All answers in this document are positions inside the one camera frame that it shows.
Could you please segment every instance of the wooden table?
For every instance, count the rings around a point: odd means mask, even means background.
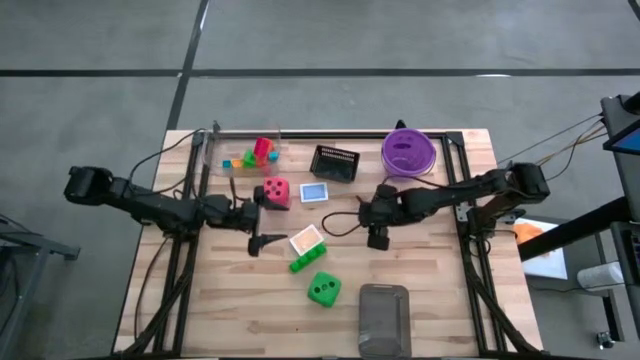
[[[472,175],[495,168],[488,131],[462,131]],[[164,146],[174,144],[187,133],[169,131]],[[185,141],[185,145],[162,155],[154,188],[170,186],[184,176],[188,143]],[[358,175],[356,181],[348,185],[328,182],[328,202],[303,206],[298,186],[318,181],[308,171],[317,144],[359,152]],[[385,176],[380,145],[381,140],[282,140],[279,175],[291,183],[292,206],[289,212],[263,210],[261,233],[294,235],[309,224],[321,230],[324,215],[338,210],[357,210],[355,195],[370,197]],[[226,151],[241,152],[250,147],[250,142],[224,140],[223,146],[227,147]],[[436,144],[436,150],[437,162],[424,178],[447,184],[440,144]],[[456,164],[460,179],[459,163]],[[236,184],[239,196],[250,196],[253,187],[262,184],[262,179],[237,178]],[[404,181],[395,185],[405,188],[416,183]],[[228,179],[210,177],[209,192],[229,195]],[[327,221],[327,227],[340,232],[356,221],[355,216],[335,217]],[[389,232],[389,251],[367,248],[364,228],[342,238],[327,236],[327,255],[292,275],[288,265],[297,256],[287,240],[266,246],[260,257],[252,258],[247,254],[247,234],[203,227],[183,356],[357,357],[358,292],[365,283],[398,284],[409,290],[414,357],[477,355],[452,209],[441,209],[419,224],[390,228]],[[133,341],[135,303],[145,270],[162,241],[157,228],[148,227],[142,233],[116,351]],[[541,348],[516,242],[513,236],[500,232],[491,243],[489,256],[499,303],[525,338]],[[169,248],[163,249],[147,285],[141,327],[160,303]],[[329,272],[342,280],[342,290],[333,308],[323,308],[306,296],[317,271]],[[485,332],[491,338],[489,313],[482,306]],[[170,320],[168,343],[171,343],[173,326]]]

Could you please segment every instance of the purple container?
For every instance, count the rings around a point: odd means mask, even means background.
[[[396,129],[382,143],[382,164],[391,175],[418,176],[436,162],[436,148],[416,129]]]

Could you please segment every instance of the black floor line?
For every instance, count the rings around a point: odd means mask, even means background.
[[[0,70],[0,77],[178,77],[180,69]]]
[[[108,69],[0,70],[0,77],[172,77],[212,79],[322,77],[567,77],[640,76],[640,68],[603,69]]]
[[[640,68],[617,69],[196,69],[199,78],[313,77],[564,77],[638,76]]]
[[[193,62],[196,59],[198,44],[200,43],[200,37],[202,36],[202,28],[204,27],[204,22],[207,17],[209,1],[210,0],[201,0],[198,12],[196,13],[196,20],[193,24],[193,30],[191,30],[189,47],[187,48],[187,54],[184,57],[184,64],[182,65],[182,76],[178,82],[176,94],[173,97],[173,103],[171,104],[171,110],[169,111],[169,119],[167,120],[166,126],[167,130],[175,130],[178,127],[180,113],[182,112],[182,104],[184,103],[184,96],[187,93],[187,86],[189,85],[189,74],[191,69],[193,69]]]

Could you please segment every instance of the green dice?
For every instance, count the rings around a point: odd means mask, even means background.
[[[324,307],[332,307],[340,293],[341,285],[337,277],[321,271],[311,281],[307,296]]]

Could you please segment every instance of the pink cube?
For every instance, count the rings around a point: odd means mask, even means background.
[[[264,179],[264,195],[274,204],[281,205],[287,209],[291,205],[289,196],[289,182],[281,177],[267,177]]]
[[[258,159],[267,160],[269,153],[273,151],[273,141],[267,138],[256,139],[256,146],[253,147],[253,154]]]

